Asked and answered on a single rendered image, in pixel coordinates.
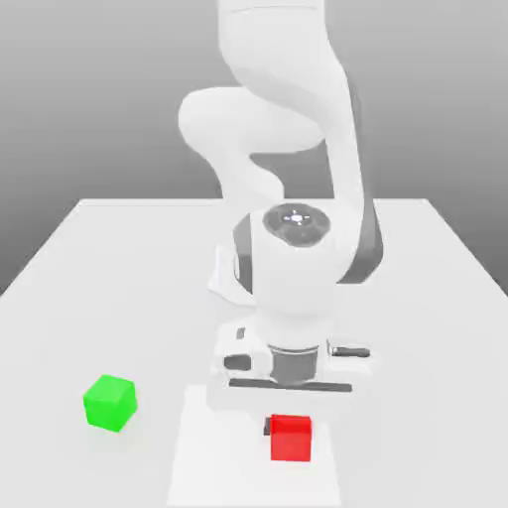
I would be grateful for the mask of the small red cube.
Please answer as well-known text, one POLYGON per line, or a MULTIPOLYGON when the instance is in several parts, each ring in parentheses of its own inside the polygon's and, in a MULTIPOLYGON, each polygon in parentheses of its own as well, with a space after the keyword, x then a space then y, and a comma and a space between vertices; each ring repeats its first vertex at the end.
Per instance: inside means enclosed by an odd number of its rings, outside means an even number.
POLYGON ((272 415, 270 454, 275 461, 310 462, 313 424, 308 416, 272 415))

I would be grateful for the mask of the small green cube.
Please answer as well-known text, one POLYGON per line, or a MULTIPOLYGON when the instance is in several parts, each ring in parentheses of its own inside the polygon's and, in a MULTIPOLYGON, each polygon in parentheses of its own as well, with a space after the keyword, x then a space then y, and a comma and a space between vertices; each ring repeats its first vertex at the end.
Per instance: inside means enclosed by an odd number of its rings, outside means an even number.
POLYGON ((131 380, 104 374, 83 395, 87 422, 119 433, 137 411, 135 384, 131 380))

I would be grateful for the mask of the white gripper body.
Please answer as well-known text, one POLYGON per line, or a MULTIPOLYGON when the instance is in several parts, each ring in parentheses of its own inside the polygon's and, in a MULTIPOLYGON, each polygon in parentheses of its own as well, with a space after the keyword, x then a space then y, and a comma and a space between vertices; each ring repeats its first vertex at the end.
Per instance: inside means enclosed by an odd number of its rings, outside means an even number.
POLYGON ((283 387, 249 373, 227 374, 211 369, 206 400, 220 411, 247 411, 260 415, 336 416, 368 391, 370 367, 331 367, 307 385, 283 387))

